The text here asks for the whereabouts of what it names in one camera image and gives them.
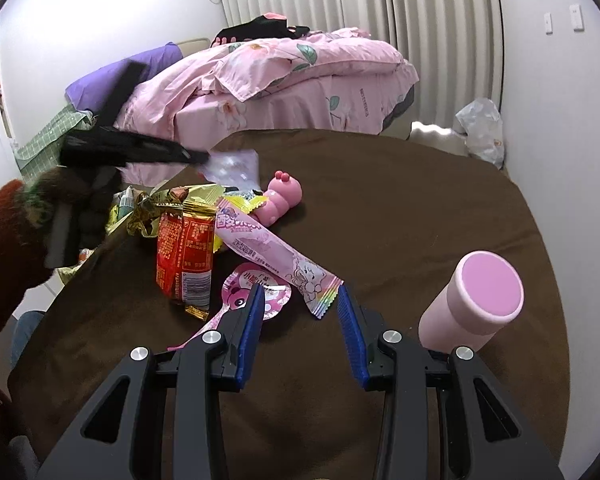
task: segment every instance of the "purple pillow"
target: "purple pillow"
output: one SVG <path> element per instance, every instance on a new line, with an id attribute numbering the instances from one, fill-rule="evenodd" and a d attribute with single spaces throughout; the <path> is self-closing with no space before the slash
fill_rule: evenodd
<path id="1" fill-rule="evenodd" d="M 142 71 L 139 81 L 139 83 L 142 83 L 149 81 L 149 79 L 181 59 L 182 53 L 179 47 L 175 43 L 167 43 L 165 46 L 147 50 L 103 66 L 95 72 L 77 79 L 66 88 L 66 96 L 76 110 L 90 110 L 98 113 L 102 109 L 111 86 L 115 83 L 128 60 L 147 65 L 146 69 Z"/>

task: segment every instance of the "pink bottle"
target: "pink bottle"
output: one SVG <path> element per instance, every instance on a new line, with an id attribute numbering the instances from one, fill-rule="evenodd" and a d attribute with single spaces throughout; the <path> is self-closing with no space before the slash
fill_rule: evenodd
<path id="1" fill-rule="evenodd" d="M 522 281 L 507 260 L 487 251 L 469 253 L 422 314 L 420 343 L 446 353 L 457 346 L 477 351 L 515 319 L 524 300 Z"/>
<path id="2" fill-rule="evenodd" d="M 264 227 L 269 227 L 278 218 L 302 200 L 300 183 L 288 173 L 276 171 L 276 176 L 269 182 L 269 189 L 264 193 L 268 200 L 254 209 L 251 216 Z"/>

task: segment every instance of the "pink caterpillar toy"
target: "pink caterpillar toy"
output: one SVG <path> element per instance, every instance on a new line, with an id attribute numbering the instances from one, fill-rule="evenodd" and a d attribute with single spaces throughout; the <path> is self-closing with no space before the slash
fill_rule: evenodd
<path id="1" fill-rule="evenodd" d="M 256 208 L 251 216 L 264 227 L 269 227 L 292 207 L 302 200 L 300 183 L 283 171 L 276 171 L 276 176 L 269 182 L 269 188 L 263 193 L 267 201 Z"/>

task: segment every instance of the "brown sleeve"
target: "brown sleeve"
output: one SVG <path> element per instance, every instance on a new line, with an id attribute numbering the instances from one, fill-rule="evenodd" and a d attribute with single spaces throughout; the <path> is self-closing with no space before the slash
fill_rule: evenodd
<path id="1" fill-rule="evenodd" d="M 12 180 L 0 190 L 0 330 L 28 288 L 46 282 L 45 248 L 38 232 L 24 219 L 15 197 L 23 184 Z"/>

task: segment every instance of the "beige curtain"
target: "beige curtain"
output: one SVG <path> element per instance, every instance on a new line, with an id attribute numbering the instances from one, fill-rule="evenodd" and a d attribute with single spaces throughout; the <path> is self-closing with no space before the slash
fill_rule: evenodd
<path id="1" fill-rule="evenodd" d="M 360 27 L 391 43 L 421 82 L 411 115 L 449 127 L 477 97 L 500 103 L 504 44 L 500 0 L 222 0 L 229 24 L 267 11 L 318 30 Z"/>

